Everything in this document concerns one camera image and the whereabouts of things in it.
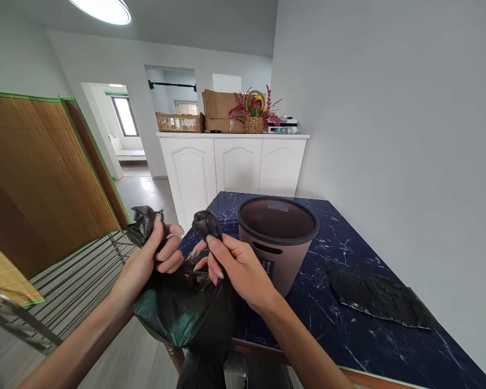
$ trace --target pink trash can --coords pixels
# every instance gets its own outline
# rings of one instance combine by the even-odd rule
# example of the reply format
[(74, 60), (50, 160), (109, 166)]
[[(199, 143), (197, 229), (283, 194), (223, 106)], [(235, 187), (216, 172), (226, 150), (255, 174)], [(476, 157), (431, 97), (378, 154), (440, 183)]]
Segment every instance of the pink trash can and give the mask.
[(277, 196), (259, 196), (238, 208), (239, 238), (250, 244), (275, 288), (292, 288), (319, 221), (308, 208)]

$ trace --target folded black bag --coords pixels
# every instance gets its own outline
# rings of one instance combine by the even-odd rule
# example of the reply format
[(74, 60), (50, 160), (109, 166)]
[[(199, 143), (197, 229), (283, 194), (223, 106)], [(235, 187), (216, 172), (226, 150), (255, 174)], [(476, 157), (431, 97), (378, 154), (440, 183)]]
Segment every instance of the folded black bag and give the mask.
[[(134, 236), (145, 243), (153, 231), (148, 219), (154, 222), (156, 212), (149, 207), (133, 209), (140, 213), (135, 220), (144, 231), (139, 231), (134, 223), (127, 235), (130, 240)], [(202, 239), (208, 234), (222, 239), (221, 227), (208, 211), (195, 214), (193, 229)], [(225, 269), (222, 268), (225, 279), (216, 286), (207, 279), (205, 271), (193, 271), (196, 262), (207, 254), (208, 250), (204, 250), (193, 261), (188, 258), (173, 274), (153, 271), (134, 306), (135, 315), (154, 338), (167, 346), (189, 350), (178, 388), (225, 388), (223, 364), (230, 350), (237, 294)]]
[(406, 327), (431, 330), (437, 320), (406, 286), (375, 274), (328, 270), (328, 276), (340, 303)]

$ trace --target cabinet door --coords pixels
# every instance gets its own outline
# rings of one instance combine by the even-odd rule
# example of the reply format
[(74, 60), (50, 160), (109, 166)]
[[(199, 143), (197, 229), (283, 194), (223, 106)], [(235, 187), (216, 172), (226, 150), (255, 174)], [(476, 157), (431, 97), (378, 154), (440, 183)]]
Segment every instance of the cabinet door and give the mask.
[(160, 146), (178, 223), (187, 232), (217, 194), (213, 139), (161, 138)]
[(262, 139), (215, 139), (218, 192), (258, 193)]
[(294, 197), (305, 139), (263, 139), (259, 194)]

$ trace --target small box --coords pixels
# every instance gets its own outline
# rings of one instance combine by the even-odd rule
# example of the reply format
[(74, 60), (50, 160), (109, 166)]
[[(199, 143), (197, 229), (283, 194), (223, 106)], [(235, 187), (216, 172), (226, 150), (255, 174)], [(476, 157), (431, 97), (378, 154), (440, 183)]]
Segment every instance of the small box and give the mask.
[(205, 117), (209, 119), (228, 119), (228, 113), (238, 104), (233, 93), (206, 89), (201, 96), (204, 100)]
[(158, 130), (160, 132), (203, 132), (204, 114), (169, 115), (157, 112)]
[(205, 129), (219, 130), (222, 133), (245, 133), (244, 123), (237, 119), (210, 119), (205, 118)]

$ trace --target bamboo blind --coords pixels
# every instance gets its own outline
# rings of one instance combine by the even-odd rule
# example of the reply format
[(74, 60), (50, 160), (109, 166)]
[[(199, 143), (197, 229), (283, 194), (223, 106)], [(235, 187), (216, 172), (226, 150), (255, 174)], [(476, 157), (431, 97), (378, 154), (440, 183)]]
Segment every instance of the bamboo blind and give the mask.
[(62, 103), (0, 96), (0, 250), (26, 276), (119, 223)]
[(0, 251), (0, 293), (14, 302), (27, 306), (45, 299)]
[(110, 177), (110, 173), (105, 167), (103, 158), (97, 149), (96, 142), (90, 133), (90, 129), (88, 128), (88, 124), (81, 113), (81, 109), (77, 102), (73, 99), (65, 99), (63, 100), (63, 104), (69, 113), (70, 119), (73, 121), (76, 131), (79, 134), (79, 137), (83, 143), (83, 147), (86, 150), (88, 157), (90, 159), (92, 168), (95, 170), (97, 178), (99, 182), (103, 186), (104, 192), (108, 197), (110, 205), (112, 206), (113, 212), (117, 217), (121, 227), (125, 229), (130, 220), (128, 215), (126, 214), (126, 210), (124, 209), (124, 205), (120, 200), (119, 193), (117, 192), (117, 188), (115, 184), (112, 182)]

